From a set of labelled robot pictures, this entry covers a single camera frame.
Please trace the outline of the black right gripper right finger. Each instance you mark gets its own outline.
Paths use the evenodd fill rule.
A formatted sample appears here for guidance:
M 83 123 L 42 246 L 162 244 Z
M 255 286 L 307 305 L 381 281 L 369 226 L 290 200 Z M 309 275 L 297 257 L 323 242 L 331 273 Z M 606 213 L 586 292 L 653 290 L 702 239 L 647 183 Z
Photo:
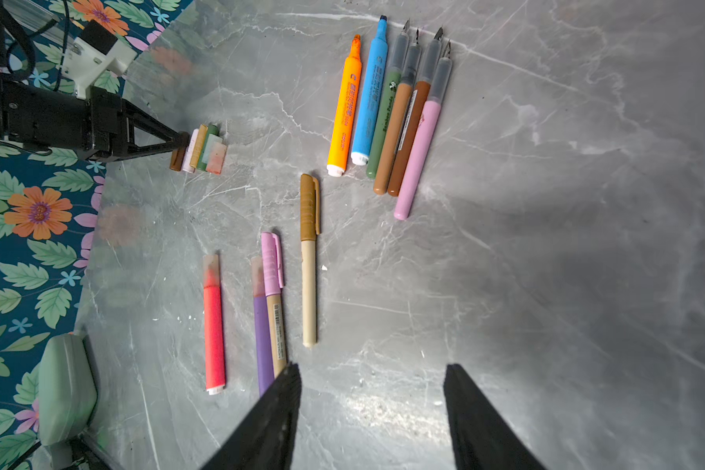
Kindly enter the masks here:
M 446 367 L 444 383 L 454 461 L 458 469 L 542 469 L 465 369 Z

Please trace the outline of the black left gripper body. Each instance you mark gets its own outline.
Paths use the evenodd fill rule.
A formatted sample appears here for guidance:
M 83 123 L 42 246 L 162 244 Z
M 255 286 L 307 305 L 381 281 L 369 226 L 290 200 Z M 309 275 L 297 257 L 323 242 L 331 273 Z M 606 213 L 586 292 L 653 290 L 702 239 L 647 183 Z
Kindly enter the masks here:
M 0 80 L 0 145 L 35 153 L 68 149 L 84 160 L 129 157 L 123 99 L 93 87 L 86 99 Z

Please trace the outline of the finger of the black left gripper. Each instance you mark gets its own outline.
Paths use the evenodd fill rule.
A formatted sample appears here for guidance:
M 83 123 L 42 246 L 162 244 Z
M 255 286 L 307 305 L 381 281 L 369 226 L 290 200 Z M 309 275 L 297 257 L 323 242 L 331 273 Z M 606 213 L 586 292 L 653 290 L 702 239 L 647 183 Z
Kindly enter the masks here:
M 185 149 L 190 134 L 176 131 L 128 100 L 121 102 L 122 159 L 135 159 Z

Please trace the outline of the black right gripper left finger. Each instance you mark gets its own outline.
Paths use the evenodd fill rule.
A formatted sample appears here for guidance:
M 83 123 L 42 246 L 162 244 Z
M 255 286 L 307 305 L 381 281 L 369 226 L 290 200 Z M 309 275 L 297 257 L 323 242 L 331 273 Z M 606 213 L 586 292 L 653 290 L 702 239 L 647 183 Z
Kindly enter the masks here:
M 291 363 L 272 382 L 205 469 L 289 469 L 299 412 L 302 378 Z

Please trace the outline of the tan pen cap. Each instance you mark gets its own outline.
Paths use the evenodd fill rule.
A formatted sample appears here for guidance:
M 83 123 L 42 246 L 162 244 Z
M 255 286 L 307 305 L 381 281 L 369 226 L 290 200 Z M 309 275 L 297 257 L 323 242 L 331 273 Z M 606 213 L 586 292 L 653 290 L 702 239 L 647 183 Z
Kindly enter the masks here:
M 206 141 L 209 137 L 209 127 L 207 125 L 200 125 L 199 131 L 197 134 L 196 141 L 194 143 L 194 146 L 192 148 L 192 154 L 191 154 L 191 159 L 189 162 L 189 166 L 191 170 L 195 172 L 197 168 L 199 168 L 199 164 L 201 162 L 201 158 L 204 152 L 204 147 L 206 145 Z

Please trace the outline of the green pen cap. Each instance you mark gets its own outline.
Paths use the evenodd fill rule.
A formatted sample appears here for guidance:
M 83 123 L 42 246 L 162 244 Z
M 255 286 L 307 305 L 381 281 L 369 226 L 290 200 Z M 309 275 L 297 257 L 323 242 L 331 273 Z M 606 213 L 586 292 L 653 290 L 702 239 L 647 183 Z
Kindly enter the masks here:
M 221 137 L 219 136 L 219 126 L 209 125 L 207 137 L 197 166 L 198 170 L 207 169 L 207 165 L 209 164 L 209 160 L 211 158 L 213 145 L 215 145 L 215 143 L 217 142 L 221 142 Z

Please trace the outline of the beige capybara pen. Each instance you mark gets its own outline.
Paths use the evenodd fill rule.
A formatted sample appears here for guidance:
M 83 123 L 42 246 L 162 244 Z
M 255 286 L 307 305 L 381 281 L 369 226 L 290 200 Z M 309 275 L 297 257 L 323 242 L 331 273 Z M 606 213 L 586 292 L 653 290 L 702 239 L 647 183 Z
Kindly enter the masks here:
M 320 187 L 310 174 L 300 180 L 300 233 L 302 255 L 303 343 L 317 343 L 316 239 L 320 234 Z

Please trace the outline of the orange highlighter pen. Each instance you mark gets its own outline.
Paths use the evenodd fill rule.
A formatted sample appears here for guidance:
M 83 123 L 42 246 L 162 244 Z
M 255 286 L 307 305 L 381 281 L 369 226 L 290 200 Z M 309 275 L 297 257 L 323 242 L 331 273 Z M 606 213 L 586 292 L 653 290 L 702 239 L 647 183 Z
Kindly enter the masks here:
M 362 73 L 362 38 L 357 34 L 352 40 L 350 54 L 344 62 L 338 105 L 327 160 L 327 172 L 330 176 L 340 177 L 347 168 L 352 140 L 356 100 L 360 88 Z

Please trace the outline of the blue highlighter pen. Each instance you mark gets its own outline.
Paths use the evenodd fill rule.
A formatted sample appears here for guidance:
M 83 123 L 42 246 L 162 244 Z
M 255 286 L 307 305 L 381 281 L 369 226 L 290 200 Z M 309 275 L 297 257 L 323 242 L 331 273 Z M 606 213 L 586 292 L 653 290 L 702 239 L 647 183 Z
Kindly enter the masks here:
M 371 153 L 389 50 L 387 26 L 387 17 L 381 16 L 376 35 L 371 41 L 369 48 L 362 95 L 360 95 L 360 107 L 358 107 L 358 117 L 356 118 L 354 141 L 352 141 L 351 158 L 356 166 L 366 165 Z

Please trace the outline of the tan brown pen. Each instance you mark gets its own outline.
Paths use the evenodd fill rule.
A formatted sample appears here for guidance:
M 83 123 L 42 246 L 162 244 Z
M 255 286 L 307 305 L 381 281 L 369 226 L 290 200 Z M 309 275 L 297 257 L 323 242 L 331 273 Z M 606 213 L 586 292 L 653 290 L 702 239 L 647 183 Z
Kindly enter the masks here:
M 382 148 L 382 154 L 374 181 L 373 190 L 377 195 L 385 195 L 392 175 L 397 148 L 400 141 L 401 129 L 405 114 L 409 107 L 413 84 L 417 75 L 421 55 L 419 44 L 419 31 L 416 31 L 415 41 L 409 46 L 405 57 L 405 66 L 401 74 L 401 81 L 397 87 L 392 113 Z

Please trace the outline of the green fountain pen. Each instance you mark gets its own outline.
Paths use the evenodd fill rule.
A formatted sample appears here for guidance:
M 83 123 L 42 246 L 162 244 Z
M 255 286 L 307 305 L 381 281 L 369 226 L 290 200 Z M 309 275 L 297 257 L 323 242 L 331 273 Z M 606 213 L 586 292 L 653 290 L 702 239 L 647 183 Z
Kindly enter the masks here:
M 376 178 L 386 132 L 394 107 L 395 95 L 401 81 L 403 67 L 405 66 L 405 57 L 407 56 L 409 41 L 409 21 L 406 21 L 401 33 L 395 40 L 394 49 L 389 57 L 389 63 L 382 86 L 380 106 L 374 129 L 369 161 L 366 166 L 366 174 L 370 179 Z

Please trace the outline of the pink cap brown pen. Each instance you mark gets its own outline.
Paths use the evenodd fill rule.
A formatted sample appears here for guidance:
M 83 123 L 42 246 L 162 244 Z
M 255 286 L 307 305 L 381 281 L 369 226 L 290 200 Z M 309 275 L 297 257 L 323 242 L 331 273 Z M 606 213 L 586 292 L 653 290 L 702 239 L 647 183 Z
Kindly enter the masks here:
M 388 184 L 388 194 L 393 197 L 399 195 L 401 185 L 403 184 L 403 176 L 405 175 L 405 169 L 409 161 L 418 122 L 430 91 L 441 54 L 443 36 L 444 28 L 440 27 L 426 50 L 425 56 L 421 61 L 421 70 L 417 76 L 417 83 L 413 86 L 409 108 L 407 109 L 403 129 L 401 130 L 398 152 Z

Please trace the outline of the brown lilac pen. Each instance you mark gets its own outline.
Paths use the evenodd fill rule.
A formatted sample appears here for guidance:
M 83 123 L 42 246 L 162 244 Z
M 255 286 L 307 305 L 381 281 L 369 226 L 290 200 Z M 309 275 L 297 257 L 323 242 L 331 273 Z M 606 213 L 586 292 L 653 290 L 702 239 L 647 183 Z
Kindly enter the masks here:
M 452 65 L 454 64 L 452 58 L 450 58 L 450 49 L 452 49 L 452 41 L 449 40 L 445 52 L 438 62 L 431 90 L 423 106 L 407 168 L 403 175 L 403 184 L 394 209 L 394 217 L 399 221 L 405 221 L 409 217 L 415 192 L 442 110 L 448 81 L 452 73 Z

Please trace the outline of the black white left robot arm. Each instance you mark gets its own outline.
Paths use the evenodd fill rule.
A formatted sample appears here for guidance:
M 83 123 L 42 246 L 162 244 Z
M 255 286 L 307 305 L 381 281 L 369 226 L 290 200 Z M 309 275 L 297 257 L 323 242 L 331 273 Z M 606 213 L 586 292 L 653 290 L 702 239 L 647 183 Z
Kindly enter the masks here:
M 66 149 L 101 163 L 184 155 L 187 133 L 96 86 L 104 72 L 124 74 L 136 57 L 103 23 L 91 20 L 63 46 L 59 76 L 72 81 L 71 94 L 29 85 L 36 66 L 33 39 L 0 1 L 0 146 L 35 155 Z

